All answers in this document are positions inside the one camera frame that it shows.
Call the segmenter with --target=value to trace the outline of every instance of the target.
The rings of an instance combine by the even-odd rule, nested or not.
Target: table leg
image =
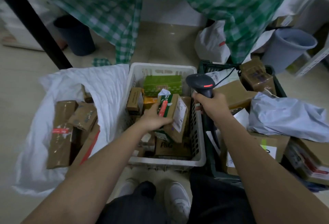
[[[27,0],[5,0],[59,69],[72,65]]]

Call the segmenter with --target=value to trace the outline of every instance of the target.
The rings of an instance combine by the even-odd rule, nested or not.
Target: beige tile floor
[[[193,50],[198,27],[157,25],[142,23],[137,46],[131,62],[180,64],[197,67],[199,58]],[[65,55],[74,67],[91,66],[94,57],[108,58],[115,63],[115,48],[93,34],[97,51],[87,57],[77,57],[69,49]],[[58,71],[49,57],[40,51],[0,46],[0,216],[2,223],[18,223],[41,201],[16,193],[10,188],[14,182],[14,166],[23,149],[25,137],[35,111],[44,97],[38,83],[40,76]],[[318,64],[300,79],[284,72],[278,79],[290,97],[329,110],[329,72]],[[183,184],[191,198],[188,174],[172,171],[147,171],[142,168],[125,168],[110,200],[117,194],[121,183],[129,177],[149,180],[157,187],[157,201],[162,201],[164,185],[170,180]],[[329,205],[329,192],[317,196]]]

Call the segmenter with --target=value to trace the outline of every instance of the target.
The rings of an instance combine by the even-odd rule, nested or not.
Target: trousers
[[[256,224],[244,189],[191,173],[193,195],[187,224]],[[171,223],[165,209],[153,199],[154,184],[142,182],[131,195],[105,205],[97,224],[165,224]]]

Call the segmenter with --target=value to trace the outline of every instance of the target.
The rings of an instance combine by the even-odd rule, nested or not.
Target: sneaker
[[[138,185],[139,185],[139,182],[133,178],[129,178],[129,179],[125,180],[124,183],[122,184],[120,192],[116,198],[134,193],[134,190],[135,190],[135,188],[137,188]]]
[[[165,189],[165,207],[168,215],[177,224],[186,224],[191,210],[191,201],[184,187],[173,182]]]

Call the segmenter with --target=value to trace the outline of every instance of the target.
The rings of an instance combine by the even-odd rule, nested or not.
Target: person's left arm
[[[143,135],[172,122],[159,117],[157,107],[83,163],[23,223],[95,223]]]

